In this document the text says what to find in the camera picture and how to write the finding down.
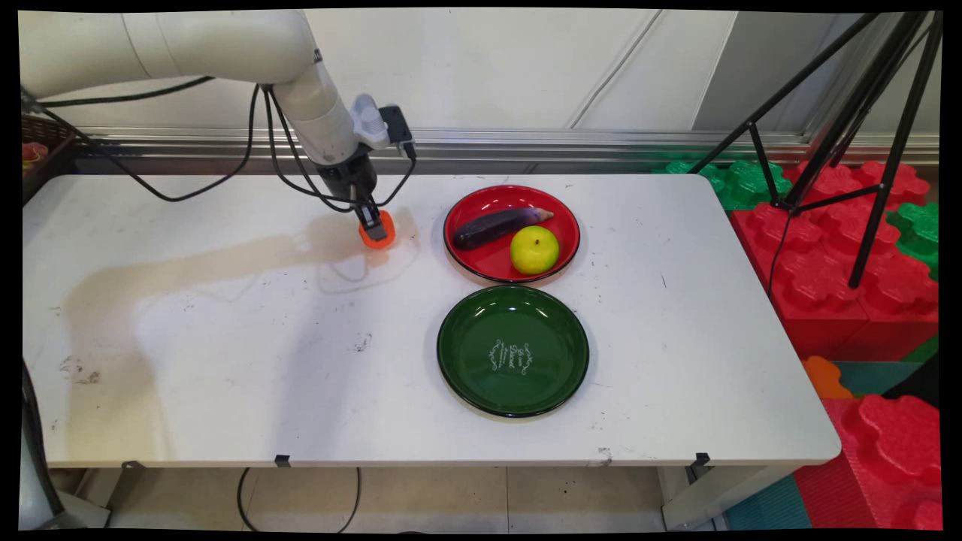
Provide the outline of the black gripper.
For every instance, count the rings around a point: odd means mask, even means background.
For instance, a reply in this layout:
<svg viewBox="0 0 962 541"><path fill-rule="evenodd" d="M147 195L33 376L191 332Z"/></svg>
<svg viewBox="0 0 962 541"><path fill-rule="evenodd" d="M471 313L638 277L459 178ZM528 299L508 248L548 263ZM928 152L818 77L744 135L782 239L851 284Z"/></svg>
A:
<svg viewBox="0 0 962 541"><path fill-rule="evenodd" d="M387 230L374 200L377 178L370 153L371 150L355 150L340 163L318 164L317 173L329 191L329 195L323 195L323 200L332 204L346 204L348 209L353 209L361 223L363 240L382 242L387 239Z"/></svg>

